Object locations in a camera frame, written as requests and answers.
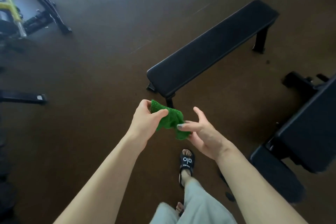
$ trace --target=foot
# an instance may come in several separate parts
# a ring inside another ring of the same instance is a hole
[[[190,150],[187,150],[187,149],[184,149],[182,151],[182,153],[184,155],[187,155],[187,156],[191,156],[192,153]],[[186,182],[191,178],[191,175],[190,175],[190,170],[188,169],[183,169],[182,172],[181,172],[181,183],[182,183],[182,186],[184,187]]]
[[[178,216],[182,215],[183,210],[184,210],[184,207],[183,207],[182,203],[178,202],[177,206],[176,206],[176,213],[178,214]]]

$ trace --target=green cloth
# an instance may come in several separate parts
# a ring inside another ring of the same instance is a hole
[[[182,112],[180,112],[179,110],[173,109],[173,108],[166,107],[156,102],[155,100],[152,100],[152,105],[150,106],[150,112],[154,113],[161,109],[167,109],[169,113],[166,117],[163,117],[160,120],[159,125],[157,126],[156,130],[159,130],[162,127],[173,128],[176,133],[176,139],[178,140],[186,139],[190,135],[190,132],[179,131],[176,127],[178,124],[184,123]]]

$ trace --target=light gray pants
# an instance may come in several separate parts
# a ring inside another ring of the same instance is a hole
[[[175,209],[160,203],[150,224],[236,224],[232,214],[210,194],[196,179],[184,188],[184,213],[178,216]]]

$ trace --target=person's left hand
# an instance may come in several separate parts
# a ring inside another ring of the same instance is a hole
[[[141,151],[145,148],[149,138],[154,134],[160,120],[169,113],[167,109],[151,113],[149,111],[150,106],[151,101],[149,100],[144,99],[140,102],[133,115],[131,126],[126,133],[126,137],[139,145]]]

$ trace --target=brown floor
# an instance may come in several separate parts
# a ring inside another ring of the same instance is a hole
[[[25,224],[52,223],[115,147],[145,90],[146,71],[252,0],[53,0],[73,35],[54,25],[31,37],[23,54],[0,57],[3,89],[47,94],[49,104],[2,104],[10,181],[18,189],[16,213]],[[251,52],[254,39],[179,90],[176,108],[195,120],[193,106],[248,155],[299,106],[280,83],[302,75],[336,72],[335,0],[263,0],[280,12],[266,52]],[[34,0],[16,0],[28,14]],[[132,172],[117,223],[148,223],[159,202],[183,198],[178,155],[188,142],[157,132]],[[195,177],[243,223],[225,197],[215,163],[196,153]],[[335,223],[335,163],[313,175],[286,163],[307,189],[297,211],[311,224]]]

